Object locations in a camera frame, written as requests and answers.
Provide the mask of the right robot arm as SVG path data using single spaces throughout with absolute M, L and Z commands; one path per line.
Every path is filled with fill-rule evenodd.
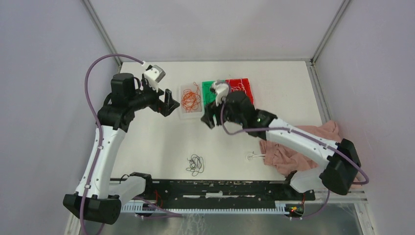
M 327 140 L 294 127 L 272 113 L 255 108 L 243 91 L 231 92 L 221 101 L 207 104 L 201 121 L 210 129 L 226 121 L 239 124 L 241 132 L 282 144 L 313 160 L 316 168 L 295 172 L 288 178 L 289 183 L 283 185 L 283 195 L 289 200 L 318 188 L 347 195 L 362 172 L 353 142 Z

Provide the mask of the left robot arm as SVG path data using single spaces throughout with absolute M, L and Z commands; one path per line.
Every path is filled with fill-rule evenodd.
M 98 119 L 95 141 L 85 173 L 76 190 L 66 194 L 63 205 L 79 219 L 114 224 L 122 207 L 136 196 L 150 198 L 154 193 L 152 177 L 133 172 L 111 186 L 111 173 L 122 141 L 135 112 L 147 107 L 164 117 L 179 107 L 169 89 L 162 91 L 159 82 L 164 72 L 147 71 L 141 83 L 131 73 L 119 73 L 111 80 L 111 93 L 94 116 Z

